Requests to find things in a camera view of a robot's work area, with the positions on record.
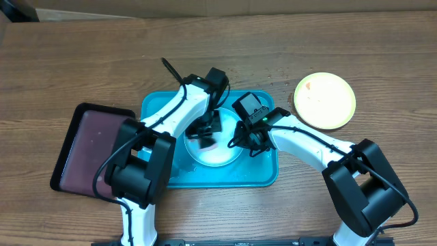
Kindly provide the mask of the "green pink sponge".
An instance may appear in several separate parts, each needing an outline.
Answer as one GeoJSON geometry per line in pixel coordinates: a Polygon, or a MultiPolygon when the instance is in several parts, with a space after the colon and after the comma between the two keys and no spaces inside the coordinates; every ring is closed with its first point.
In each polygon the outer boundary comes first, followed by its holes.
{"type": "Polygon", "coordinates": [[[213,137],[201,137],[198,139],[199,151],[206,152],[217,147],[217,142],[213,137]]]}

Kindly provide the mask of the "light blue plate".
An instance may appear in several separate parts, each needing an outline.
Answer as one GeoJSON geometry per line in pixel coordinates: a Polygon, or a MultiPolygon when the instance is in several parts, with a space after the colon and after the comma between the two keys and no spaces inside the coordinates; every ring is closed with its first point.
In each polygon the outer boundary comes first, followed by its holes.
{"type": "Polygon", "coordinates": [[[196,162],[209,167],[220,167],[230,164],[242,152],[240,147],[227,147],[227,144],[234,136],[236,123],[239,120],[237,114],[226,108],[220,108],[218,111],[221,117],[222,131],[212,134],[213,140],[216,141],[214,145],[202,150],[199,140],[184,137],[184,144],[188,153],[196,162]]]}

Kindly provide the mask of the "yellow plate with stain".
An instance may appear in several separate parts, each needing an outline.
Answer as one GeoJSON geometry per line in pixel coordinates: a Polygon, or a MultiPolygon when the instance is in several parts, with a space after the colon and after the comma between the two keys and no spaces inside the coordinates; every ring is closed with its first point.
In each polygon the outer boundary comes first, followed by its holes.
{"type": "Polygon", "coordinates": [[[356,96],[341,77],[316,72],[303,78],[294,91],[294,108],[312,127],[333,130],[346,125],[356,110],[356,96]]]}

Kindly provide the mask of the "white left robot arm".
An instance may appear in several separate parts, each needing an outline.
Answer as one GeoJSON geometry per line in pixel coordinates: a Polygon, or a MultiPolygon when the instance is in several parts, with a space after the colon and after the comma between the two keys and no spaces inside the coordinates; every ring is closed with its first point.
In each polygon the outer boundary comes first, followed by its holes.
{"type": "Polygon", "coordinates": [[[125,120],[110,157],[98,170],[111,188],[109,202],[122,209],[118,245],[155,244],[155,205],[170,179],[177,138],[186,135],[208,149],[216,143],[213,134],[222,130],[218,109],[229,90],[225,72],[211,68],[204,78],[182,78],[172,66],[167,68],[180,83],[176,96],[141,122],[125,120]]]}

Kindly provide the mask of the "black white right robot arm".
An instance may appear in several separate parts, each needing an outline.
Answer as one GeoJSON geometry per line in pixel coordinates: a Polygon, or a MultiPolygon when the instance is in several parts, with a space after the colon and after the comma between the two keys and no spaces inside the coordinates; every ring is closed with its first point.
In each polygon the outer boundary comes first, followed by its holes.
{"type": "Polygon", "coordinates": [[[380,147],[334,139],[300,122],[289,111],[269,109],[252,92],[232,107],[240,117],[228,146],[251,157],[269,150],[294,155],[318,170],[342,220],[331,245],[373,245],[386,222],[407,204],[408,192],[380,147]]]}

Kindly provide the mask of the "blue plastic tray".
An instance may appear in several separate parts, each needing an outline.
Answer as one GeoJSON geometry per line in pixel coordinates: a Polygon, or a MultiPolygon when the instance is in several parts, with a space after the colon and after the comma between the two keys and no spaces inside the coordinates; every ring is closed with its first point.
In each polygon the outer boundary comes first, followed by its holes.
{"type": "MultiPolygon", "coordinates": [[[[226,108],[236,113],[231,104],[245,91],[230,92],[226,108]]],[[[256,157],[249,156],[249,150],[242,149],[238,158],[230,164],[220,167],[202,165],[188,153],[184,144],[185,134],[181,134],[175,147],[168,187],[171,189],[196,188],[234,188],[266,187],[271,185],[279,174],[278,153],[276,150],[263,152],[256,157]]]]}

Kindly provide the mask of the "black water tray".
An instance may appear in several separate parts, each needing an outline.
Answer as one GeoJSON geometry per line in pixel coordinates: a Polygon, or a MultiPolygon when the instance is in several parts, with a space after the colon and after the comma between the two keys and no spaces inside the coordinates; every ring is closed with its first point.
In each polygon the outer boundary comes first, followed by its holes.
{"type": "Polygon", "coordinates": [[[110,157],[123,121],[134,111],[83,102],[74,110],[53,170],[54,191],[94,197],[93,179],[110,157]]]}

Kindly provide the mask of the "brown cardboard back wall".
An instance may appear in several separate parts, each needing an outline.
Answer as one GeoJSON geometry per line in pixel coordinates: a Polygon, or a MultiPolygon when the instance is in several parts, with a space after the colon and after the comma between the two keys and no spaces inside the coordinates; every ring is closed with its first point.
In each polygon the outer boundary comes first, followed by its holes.
{"type": "Polygon", "coordinates": [[[342,12],[431,11],[436,0],[11,0],[14,22],[97,18],[179,18],[342,12]]]}

